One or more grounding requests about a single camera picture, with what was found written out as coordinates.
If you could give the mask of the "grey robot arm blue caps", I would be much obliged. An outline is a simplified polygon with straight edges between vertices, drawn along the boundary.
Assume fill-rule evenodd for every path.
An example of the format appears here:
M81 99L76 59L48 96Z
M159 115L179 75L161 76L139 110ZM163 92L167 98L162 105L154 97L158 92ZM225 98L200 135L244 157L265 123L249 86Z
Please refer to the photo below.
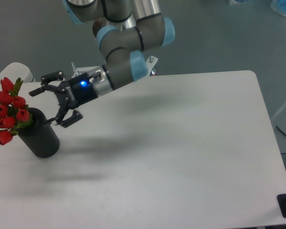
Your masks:
M65 0L63 5L75 24L106 19L96 31L105 64L85 70L70 80L61 71L44 75L31 96L53 92L59 102L51 122L69 127L82 118L77 108L150 74L143 52L174 41L171 19L162 16L156 0Z

